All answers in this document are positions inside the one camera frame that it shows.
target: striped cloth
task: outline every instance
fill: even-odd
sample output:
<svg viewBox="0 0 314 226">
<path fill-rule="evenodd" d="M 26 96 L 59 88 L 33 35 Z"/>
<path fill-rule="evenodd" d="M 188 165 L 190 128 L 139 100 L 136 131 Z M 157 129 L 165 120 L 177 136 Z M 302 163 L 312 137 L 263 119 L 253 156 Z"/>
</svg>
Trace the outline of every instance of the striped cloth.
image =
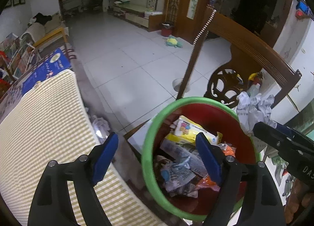
<svg viewBox="0 0 314 226">
<path fill-rule="evenodd" d="M 27 225 L 48 161 L 74 161 L 97 142 L 72 71 L 35 85 L 22 97 L 0 124 L 0 192 L 22 225 Z M 85 225 L 73 182 L 68 187 L 76 220 Z M 165 225 L 133 194 L 112 164 L 95 191 L 114 226 Z"/>
</svg>

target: blue book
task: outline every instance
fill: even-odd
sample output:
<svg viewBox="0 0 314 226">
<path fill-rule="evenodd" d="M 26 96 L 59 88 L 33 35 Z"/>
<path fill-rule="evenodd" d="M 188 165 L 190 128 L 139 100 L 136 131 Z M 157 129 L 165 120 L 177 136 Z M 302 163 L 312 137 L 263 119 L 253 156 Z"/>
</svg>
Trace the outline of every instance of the blue book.
<svg viewBox="0 0 314 226">
<path fill-rule="evenodd" d="M 45 81 L 46 79 L 53 77 L 61 71 L 71 67 L 70 62 L 58 48 L 54 51 L 53 55 L 44 61 L 32 74 L 23 82 L 22 95 L 24 96 L 37 82 Z"/>
</svg>

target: blue gripper pad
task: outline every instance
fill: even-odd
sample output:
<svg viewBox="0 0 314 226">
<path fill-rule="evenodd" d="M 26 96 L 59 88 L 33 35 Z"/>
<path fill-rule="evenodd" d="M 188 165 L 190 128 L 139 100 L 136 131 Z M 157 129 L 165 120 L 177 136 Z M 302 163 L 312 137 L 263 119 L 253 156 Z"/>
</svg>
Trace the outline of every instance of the blue gripper pad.
<svg viewBox="0 0 314 226">
<path fill-rule="evenodd" d="M 108 167 L 113 159 L 118 148 L 118 135 L 113 133 L 109 135 L 105 141 L 105 148 L 102 154 L 94 164 L 94 174 L 92 177 L 92 184 L 95 186 L 98 182 L 104 179 L 104 176 L 108 170 Z"/>
<path fill-rule="evenodd" d="M 195 143 L 210 179 L 221 186 L 224 153 L 220 147 L 211 145 L 203 133 L 197 134 Z"/>
</svg>

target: trash can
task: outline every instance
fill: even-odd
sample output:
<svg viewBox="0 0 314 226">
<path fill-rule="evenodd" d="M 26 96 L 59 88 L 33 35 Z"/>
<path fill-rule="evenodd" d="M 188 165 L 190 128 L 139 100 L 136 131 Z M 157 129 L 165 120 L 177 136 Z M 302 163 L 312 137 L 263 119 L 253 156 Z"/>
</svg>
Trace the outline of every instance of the trash can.
<svg viewBox="0 0 314 226">
<path fill-rule="evenodd" d="M 141 159 L 146 186 L 156 202 L 168 212 L 180 218 L 204 221 L 217 200 L 217 192 L 206 188 L 198 191 L 197 199 L 180 196 L 166 197 L 159 188 L 153 171 L 153 154 L 169 133 L 170 124 L 180 115 L 200 124 L 211 133 L 222 133 L 222 141 L 236 147 L 235 156 L 239 162 L 254 164 L 261 158 L 260 154 L 256 153 L 251 139 L 243 133 L 236 113 L 217 101 L 202 97 L 182 98 L 169 104 L 154 117 L 146 134 Z M 242 182 L 234 211 L 242 205 L 245 187 L 246 182 Z"/>
<path fill-rule="evenodd" d="M 172 30 L 173 30 L 173 23 L 171 22 L 165 22 L 161 24 L 161 35 L 164 37 L 169 37 L 172 35 Z"/>
</svg>

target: plush toy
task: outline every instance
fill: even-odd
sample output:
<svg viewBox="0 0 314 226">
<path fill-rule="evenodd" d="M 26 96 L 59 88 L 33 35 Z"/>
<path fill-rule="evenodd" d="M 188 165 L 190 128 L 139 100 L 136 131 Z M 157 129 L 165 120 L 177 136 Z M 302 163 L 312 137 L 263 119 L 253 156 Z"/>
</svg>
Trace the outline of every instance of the plush toy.
<svg viewBox="0 0 314 226">
<path fill-rule="evenodd" d="M 167 39 L 166 41 L 166 45 L 169 45 L 169 46 L 174 46 L 174 47 L 180 47 L 182 48 L 182 43 L 178 42 L 176 40 L 176 37 L 170 35 L 169 38 Z"/>
</svg>

